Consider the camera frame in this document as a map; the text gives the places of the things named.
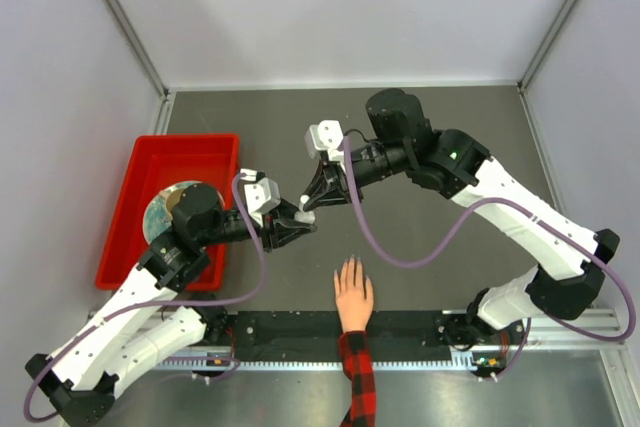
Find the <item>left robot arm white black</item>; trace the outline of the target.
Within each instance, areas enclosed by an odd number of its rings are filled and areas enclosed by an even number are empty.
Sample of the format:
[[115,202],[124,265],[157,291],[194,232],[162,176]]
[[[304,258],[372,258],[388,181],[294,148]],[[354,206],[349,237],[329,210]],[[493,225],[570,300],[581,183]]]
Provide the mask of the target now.
[[264,256],[315,231],[314,213],[282,199],[274,181],[258,172],[235,179],[246,186],[232,209],[206,183],[160,191],[169,226],[72,339],[27,362],[28,392],[41,391],[67,425],[95,425],[133,382],[172,354],[224,337],[227,301],[179,297],[209,266],[208,247],[250,239]]

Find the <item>blue patterned plate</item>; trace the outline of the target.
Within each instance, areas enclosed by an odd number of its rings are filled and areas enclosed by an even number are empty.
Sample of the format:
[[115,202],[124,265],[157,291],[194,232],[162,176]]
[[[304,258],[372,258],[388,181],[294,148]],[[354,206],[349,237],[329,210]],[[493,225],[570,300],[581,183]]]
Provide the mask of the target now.
[[178,187],[185,187],[185,190],[197,184],[197,181],[182,181],[165,187],[157,192],[152,200],[147,205],[142,219],[142,232],[143,237],[147,244],[151,244],[159,235],[164,233],[172,225],[172,220],[169,219],[164,209],[164,199],[161,197],[160,192],[165,189],[172,189]]

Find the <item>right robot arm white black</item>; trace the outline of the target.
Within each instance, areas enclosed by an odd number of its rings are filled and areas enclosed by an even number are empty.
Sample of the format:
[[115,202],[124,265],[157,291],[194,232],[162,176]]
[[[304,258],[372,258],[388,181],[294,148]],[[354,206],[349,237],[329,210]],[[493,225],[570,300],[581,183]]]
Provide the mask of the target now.
[[450,334],[458,344],[490,342],[511,324],[541,315],[566,325],[591,306],[618,248],[617,234],[593,232],[564,217],[467,133],[433,128],[412,94],[386,89],[365,109],[375,136],[361,148],[344,145],[347,134],[336,120],[308,128],[307,149],[319,163],[300,198],[303,211],[351,203],[363,222],[363,188],[405,174],[466,213],[477,213],[528,252],[534,268],[481,290],[469,304]]

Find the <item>aluminium rail with slots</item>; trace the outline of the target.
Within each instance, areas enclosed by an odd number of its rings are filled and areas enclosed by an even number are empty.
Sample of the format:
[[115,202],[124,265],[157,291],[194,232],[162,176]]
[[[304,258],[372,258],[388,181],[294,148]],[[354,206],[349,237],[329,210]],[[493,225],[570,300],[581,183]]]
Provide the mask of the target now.
[[[369,345],[380,371],[473,371],[491,358],[505,362],[528,350],[601,350],[621,332],[616,314],[589,309],[563,327],[549,317],[518,321],[501,334],[474,340],[462,311],[378,311]],[[167,371],[221,371],[232,359],[245,371],[332,371],[340,367],[340,324],[332,311],[241,311],[220,315],[199,342],[156,364]]]

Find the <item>aluminium corner post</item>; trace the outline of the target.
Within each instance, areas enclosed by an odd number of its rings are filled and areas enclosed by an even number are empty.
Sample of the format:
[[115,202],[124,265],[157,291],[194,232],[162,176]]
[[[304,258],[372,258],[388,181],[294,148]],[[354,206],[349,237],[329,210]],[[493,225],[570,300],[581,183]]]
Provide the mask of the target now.
[[162,80],[159,71],[156,69],[147,49],[136,32],[133,23],[126,13],[120,0],[103,0],[117,28],[123,35],[131,53],[133,54],[139,67],[142,69],[147,80],[158,94],[160,107],[153,123],[152,133],[154,135],[165,135],[168,130],[170,117],[174,105],[174,94]]
[[581,0],[563,0],[561,3],[558,12],[549,25],[542,41],[536,48],[521,79],[518,81],[518,91],[522,96],[527,93],[533,84],[540,69],[543,67],[546,59],[554,48],[556,41],[561,36],[580,1]]

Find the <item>aluminium corner post left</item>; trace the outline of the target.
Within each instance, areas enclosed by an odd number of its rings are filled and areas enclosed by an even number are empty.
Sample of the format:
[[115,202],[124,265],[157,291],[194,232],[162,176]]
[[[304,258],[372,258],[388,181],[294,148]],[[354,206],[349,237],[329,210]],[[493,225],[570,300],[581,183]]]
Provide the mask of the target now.
[[174,105],[174,94],[162,80],[159,71],[156,69],[147,49],[136,32],[133,23],[126,13],[120,0],[103,0],[117,28],[123,35],[131,53],[133,54],[139,67],[142,69],[147,80],[158,94],[160,107],[153,123],[152,133],[154,135],[165,135],[168,130],[170,117]]

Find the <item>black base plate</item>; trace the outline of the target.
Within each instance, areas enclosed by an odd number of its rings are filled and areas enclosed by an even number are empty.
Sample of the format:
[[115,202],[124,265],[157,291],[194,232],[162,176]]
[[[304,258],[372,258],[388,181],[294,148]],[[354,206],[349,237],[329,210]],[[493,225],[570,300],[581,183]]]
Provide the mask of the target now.
[[[376,362],[435,361],[451,358],[441,339],[436,311],[378,311],[368,323],[368,343]],[[227,317],[218,334],[198,348],[231,347],[241,361],[334,362],[339,359],[341,325],[334,311],[241,311]]]

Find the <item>tan ceramic bowl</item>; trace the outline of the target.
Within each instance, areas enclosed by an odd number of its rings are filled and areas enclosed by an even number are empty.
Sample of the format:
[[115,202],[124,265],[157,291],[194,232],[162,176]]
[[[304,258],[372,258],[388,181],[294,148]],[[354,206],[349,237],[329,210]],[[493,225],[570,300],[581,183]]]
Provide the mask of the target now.
[[164,209],[170,220],[173,219],[173,209],[181,200],[182,194],[185,191],[185,187],[178,187],[172,189],[165,189],[160,192],[161,197],[164,199]]

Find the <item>red plastic bin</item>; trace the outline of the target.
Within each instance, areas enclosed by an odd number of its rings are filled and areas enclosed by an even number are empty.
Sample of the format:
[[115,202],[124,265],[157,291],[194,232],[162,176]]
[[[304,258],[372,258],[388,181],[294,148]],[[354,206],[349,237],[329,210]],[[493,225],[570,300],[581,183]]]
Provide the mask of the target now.
[[179,182],[213,185],[223,205],[233,206],[231,183],[238,171],[235,134],[141,136],[133,147],[95,278],[100,290],[120,287],[148,248],[143,218],[158,192]]

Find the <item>white nail polish bottle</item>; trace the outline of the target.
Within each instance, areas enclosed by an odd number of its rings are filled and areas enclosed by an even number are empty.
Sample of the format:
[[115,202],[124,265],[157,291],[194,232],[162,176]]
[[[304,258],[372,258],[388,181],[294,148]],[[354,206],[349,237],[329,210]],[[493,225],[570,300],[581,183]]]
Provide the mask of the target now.
[[316,221],[316,216],[313,211],[305,211],[304,207],[306,203],[310,200],[308,195],[301,195],[299,198],[298,211],[294,214],[294,219],[297,222],[302,222],[309,225],[314,225]]

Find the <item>mannequin hand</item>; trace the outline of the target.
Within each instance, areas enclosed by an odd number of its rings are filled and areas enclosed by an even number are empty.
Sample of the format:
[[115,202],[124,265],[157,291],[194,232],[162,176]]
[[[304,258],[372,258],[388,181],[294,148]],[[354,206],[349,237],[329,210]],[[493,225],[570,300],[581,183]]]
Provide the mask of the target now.
[[346,259],[340,271],[334,272],[333,284],[342,332],[365,331],[374,309],[374,291],[361,260]]

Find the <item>red plaid sleeve forearm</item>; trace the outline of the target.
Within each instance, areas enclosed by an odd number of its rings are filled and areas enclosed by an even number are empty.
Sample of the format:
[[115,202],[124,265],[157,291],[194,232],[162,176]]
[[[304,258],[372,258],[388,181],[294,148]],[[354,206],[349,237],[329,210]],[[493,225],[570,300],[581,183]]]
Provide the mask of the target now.
[[374,427],[377,395],[367,334],[364,331],[343,333],[338,348],[343,373],[351,385],[351,402],[341,426]]

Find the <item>aluminium corner post right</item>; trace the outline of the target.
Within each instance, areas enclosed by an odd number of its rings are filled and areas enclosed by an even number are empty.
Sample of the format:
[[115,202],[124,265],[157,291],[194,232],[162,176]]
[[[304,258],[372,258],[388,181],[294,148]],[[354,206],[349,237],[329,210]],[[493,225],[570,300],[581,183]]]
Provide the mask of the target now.
[[536,48],[521,79],[518,81],[518,91],[522,96],[527,93],[533,84],[540,69],[543,67],[546,59],[554,48],[556,41],[561,36],[580,1],[581,0],[563,0],[561,3],[558,12],[549,25],[542,41]]

